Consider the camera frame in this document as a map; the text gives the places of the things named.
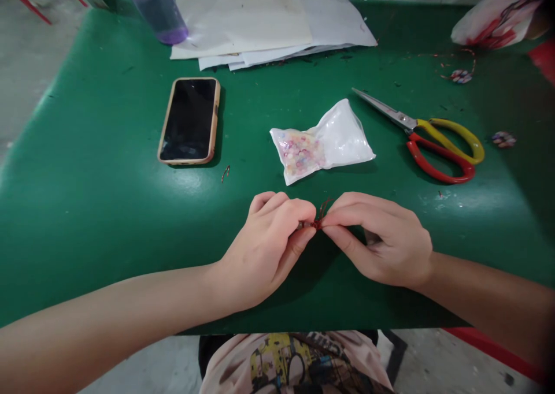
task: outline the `plastic bag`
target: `plastic bag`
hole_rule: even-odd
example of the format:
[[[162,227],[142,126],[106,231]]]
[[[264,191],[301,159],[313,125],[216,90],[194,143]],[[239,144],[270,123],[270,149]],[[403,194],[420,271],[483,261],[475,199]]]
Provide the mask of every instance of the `plastic bag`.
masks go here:
[[[306,131],[272,128],[270,135],[285,168],[283,177],[287,186],[320,169],[376,157],[348,99],[335,104],[315,127]]]
[[[498,49],[518,43],[542,0],[481,0],[453,27],[451,40]]]

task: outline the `red handle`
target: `red handle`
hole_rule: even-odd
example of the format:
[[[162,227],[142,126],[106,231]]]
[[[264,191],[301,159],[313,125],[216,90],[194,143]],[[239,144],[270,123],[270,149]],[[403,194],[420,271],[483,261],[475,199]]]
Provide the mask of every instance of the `red handle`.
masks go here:
[[[415,159],[416,163],[420,166],[422,170],[428,173],[434,179],[442,181],[444,183],[465,183],[474,177],[476,173],[476,169],[474,166],[466,161],[464,158],[456,155],[452,151],[449,151],[446,148],[443,148],[431,141],[428,141],[422,137],[420,137],[416,133],[412,133],[409,136],[409,142],[407,142],[406,146],[409,148],[412,157]],[[430,151],[433,151],[435,154],[440,155],[441,157],[445,157],[448,160],[451,160],[453,163],[456,163],[464,173],[463,176],[454,177],[448,176],[445,173],[440,172],[438,169],[433,167],[425,157],[422,155],[420,150],[418,149],[418,143],[420,143],[424,148],[427,148]]]

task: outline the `purple bottle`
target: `purple bottle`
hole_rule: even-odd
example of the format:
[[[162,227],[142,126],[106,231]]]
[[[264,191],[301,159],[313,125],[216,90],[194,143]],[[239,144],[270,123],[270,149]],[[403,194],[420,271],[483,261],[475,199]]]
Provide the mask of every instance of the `purple bottle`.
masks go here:
[[[175,5],[175,0],[133,0],[133,2],[160,42],[178,44],[187,38],[189,31]]]

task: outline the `gray floor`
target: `gray floor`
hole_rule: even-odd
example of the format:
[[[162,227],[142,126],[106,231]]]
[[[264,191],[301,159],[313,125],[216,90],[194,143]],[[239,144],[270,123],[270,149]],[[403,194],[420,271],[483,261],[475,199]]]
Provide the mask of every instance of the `gray floor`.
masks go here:
[[[77,0],[34,1],[54,25],[43,23],[18,0],[0,0],[0,166],[56,76],[86,11]],[[396,333],[409,344],[395,384],[399,394],[538,392],[527,378],[442,330]],[[197,348],[198,337],[167,338],[82,393],[197,393]],[[512,385],[505,382],[507,373],[514,378]]]

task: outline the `scissor blade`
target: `scissor blade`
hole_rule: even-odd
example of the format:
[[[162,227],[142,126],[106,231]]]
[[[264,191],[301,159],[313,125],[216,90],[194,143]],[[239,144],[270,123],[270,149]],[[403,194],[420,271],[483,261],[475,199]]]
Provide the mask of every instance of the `scissor blade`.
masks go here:
[[[394,110],[393,108],[391,108],[390,106],[387,106],[386,104],[384,104],[382,101],[377,100],[376,98],[374,98],[373,96],[370,96],[368,94],[365,94],[364,92],[359,91],[356,88],[352,88],[352,90],[354,91],[355,94],[357,94],[358,96],[360,96],[363,100],[365,100],[366,102],[368,102],[370,105],[374,106],[375,108],[377,108],[378,110],[380,110],[381,112],[383,112],[385,115],[387,116],[394,116],[396,115],[398,112],[397,110]]]
[[[409,116],[391,108],[390,106],[384,104],[382,101],[379,101],[373,96],[365,94],[364,92],[361,92],[355,88],[352,88],[352,90],[378,111],[381,111],[384,115],[388,116],[391,121],[404,129],[407,133],[414,130],[418,125],[417,121],[414,118],[410,118]]]

